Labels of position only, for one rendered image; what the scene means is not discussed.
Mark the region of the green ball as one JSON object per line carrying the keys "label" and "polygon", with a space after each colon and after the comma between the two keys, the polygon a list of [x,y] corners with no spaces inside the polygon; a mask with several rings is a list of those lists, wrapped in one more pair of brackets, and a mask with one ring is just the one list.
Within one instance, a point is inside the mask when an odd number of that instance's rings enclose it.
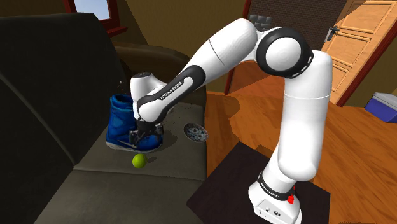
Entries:
{"label": "green ball", "polygon": [[143,168],[147,163],[148,163],[148,158],[143,153],[138,153],[134,155],[132,159],[132,165],[138,169]]}

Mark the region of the blue box with white lid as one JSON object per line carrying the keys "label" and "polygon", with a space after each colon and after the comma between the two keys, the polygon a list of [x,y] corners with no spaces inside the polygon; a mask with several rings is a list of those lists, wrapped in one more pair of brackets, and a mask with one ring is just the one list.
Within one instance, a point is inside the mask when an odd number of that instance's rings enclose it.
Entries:
{"label": "blue box with white lid", "polygon": [[397,123],[397,96],[376,92],[365,109],[386,123]]}

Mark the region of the dark robot stand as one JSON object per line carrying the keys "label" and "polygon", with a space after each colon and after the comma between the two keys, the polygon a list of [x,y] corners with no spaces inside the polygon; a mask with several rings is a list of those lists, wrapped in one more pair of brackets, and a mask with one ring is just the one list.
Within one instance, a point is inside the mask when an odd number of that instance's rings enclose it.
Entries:
{"label": "dark robot stand", "polygon": [[[186,205],[204,224],[271,224],[254,213],[249,186],[258,179],[269,158],[237,143]],[[329,224],[330,193],[306,181],[296,184],[302,224]]]}

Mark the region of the wooden door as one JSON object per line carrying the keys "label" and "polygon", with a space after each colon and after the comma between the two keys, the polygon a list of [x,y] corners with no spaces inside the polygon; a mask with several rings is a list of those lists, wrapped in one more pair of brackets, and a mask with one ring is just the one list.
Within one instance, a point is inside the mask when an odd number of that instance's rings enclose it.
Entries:
{"label": "wooden door", "polygon": [[397,36],[397,0],[347,0],[322,51],[333,60],[330,101],[343,106]]}

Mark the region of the blue boot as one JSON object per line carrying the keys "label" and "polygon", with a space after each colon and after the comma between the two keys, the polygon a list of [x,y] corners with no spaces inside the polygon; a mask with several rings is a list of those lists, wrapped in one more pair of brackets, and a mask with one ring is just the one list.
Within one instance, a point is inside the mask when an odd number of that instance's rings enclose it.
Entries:
{"label": "blue boot", "polygon": [[137,130],[133,100],[129,95],[115,94],[110,98],[110,118],[106,132],[106,145],[114,150],[150,153],[163,143],[163,135],[143,136],[136,146],[129,143],[129,131]]}

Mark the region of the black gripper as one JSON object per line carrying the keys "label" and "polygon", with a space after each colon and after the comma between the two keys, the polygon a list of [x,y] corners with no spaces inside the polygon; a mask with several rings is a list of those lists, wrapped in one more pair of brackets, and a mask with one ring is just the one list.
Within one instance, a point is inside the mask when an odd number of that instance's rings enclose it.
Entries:
{"label": "black gripper", "polygon": [[155,122],[145,122],[145,121],[136,121],[137,130],[129,131],[129,143],[132,146],[136,146],[139,141],[139,132],[143,132],[145,134],[158,134],[159,136],[164,134],[164,128],[161,123]]}

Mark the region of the dark grey sofa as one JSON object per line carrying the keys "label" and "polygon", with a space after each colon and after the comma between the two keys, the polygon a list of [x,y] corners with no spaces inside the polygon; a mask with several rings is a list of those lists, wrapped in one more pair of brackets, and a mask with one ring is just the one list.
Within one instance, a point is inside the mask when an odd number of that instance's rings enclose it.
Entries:
{"label": "dark grey sofa", "polygon": [[90,13],[0,17],[0,224],[203,224],[187,200],[207,176],[205,90],[164,122],[145,169],[111,150],[110,97],[134,73],[168,82],[188,57],[168,48],[112,44]]}

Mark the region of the patterned round plate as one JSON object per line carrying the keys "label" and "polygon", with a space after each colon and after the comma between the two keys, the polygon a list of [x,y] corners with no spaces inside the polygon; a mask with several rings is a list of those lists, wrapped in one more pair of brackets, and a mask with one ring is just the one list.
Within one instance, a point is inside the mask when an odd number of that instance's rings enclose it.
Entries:
{"label": "patterned round plate", "polygon": [[187,123],[183,131],[188,139],[198,143],[206,142],[209,137],[205,128],[197,123]]}

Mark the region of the red framed window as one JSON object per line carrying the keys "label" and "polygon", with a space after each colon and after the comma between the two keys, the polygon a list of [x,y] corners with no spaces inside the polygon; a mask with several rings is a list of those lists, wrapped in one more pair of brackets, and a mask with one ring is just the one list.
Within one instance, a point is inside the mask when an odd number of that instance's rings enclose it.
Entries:
{"label": "red framed window", "polygon": [[127,31],[120,25],[116,0],[62,0],[67,13],[93,13],[104,26],[109,37]]}

